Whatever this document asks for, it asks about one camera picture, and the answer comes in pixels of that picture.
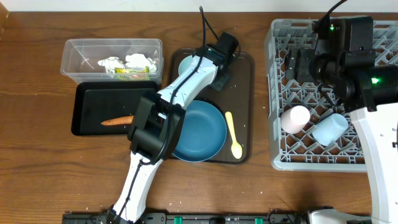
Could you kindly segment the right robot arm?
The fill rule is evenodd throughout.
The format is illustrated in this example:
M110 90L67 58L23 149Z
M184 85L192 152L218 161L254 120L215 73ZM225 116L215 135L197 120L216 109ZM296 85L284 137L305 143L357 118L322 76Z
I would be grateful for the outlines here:
M292 48L286 74L332 88L349 113L371 189L370 223L397 223L397 66L376 65L370 16L324 16L314 49Z

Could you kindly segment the light blue cup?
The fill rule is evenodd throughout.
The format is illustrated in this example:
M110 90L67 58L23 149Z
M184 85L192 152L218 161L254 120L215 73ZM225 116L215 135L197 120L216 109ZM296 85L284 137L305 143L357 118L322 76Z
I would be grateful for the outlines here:
M333 113L315 125L314 139L322 146L329 146L348 129L348 121L338 113Z

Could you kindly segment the green snack wrapper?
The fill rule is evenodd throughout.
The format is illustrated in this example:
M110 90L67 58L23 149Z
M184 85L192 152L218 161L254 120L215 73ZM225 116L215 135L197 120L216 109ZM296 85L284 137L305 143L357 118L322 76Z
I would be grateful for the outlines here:
M149 80L149 67L115 68L115 77L119 80Z

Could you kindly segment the orange carrot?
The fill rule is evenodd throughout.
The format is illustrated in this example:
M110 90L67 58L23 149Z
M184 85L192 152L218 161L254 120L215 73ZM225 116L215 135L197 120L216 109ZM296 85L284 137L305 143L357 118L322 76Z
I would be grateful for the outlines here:
M101 125L103 125L103 126L127 125L127 124L131 124L133 119L134 119L133 115L123 116L123 117L103 121L103 122L101 122Z

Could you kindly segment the white napkin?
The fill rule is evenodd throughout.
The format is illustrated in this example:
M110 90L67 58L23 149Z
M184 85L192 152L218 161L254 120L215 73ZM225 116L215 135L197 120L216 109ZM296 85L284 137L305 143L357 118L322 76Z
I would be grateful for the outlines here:
M157 71L157 65L151 58L144 54L132 54L125 57L122 61L119 57L108 57L98 61L98 65L105 68L107 73L115 73L115 68L144 68L149 67L149 73Z

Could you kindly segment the pink cup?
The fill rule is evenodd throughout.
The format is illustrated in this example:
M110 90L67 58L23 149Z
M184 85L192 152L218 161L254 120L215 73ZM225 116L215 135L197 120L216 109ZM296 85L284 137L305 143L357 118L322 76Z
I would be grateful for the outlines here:
M281 128L290 134L300 132L310 120L310 112L304 106L294 106L282 113Z

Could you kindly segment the light blue bowl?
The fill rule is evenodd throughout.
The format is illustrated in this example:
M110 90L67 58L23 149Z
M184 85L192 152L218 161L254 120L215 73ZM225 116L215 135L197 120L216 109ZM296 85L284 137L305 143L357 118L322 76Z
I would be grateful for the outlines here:
M181 75L186 69L189 68L192 62L192 55L185 57L178 66L178 74Z

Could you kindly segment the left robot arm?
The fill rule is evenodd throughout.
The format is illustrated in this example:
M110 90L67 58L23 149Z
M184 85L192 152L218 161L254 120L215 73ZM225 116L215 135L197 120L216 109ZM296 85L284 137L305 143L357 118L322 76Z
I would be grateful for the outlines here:
M234 51L215 45L200 47L187 69L169 86L141 97L127 135L131 142L129 171L118 201L108 210L107 223L140 219L155 174L171 155L202 162L224 146L224 116L197 95L224 72Z

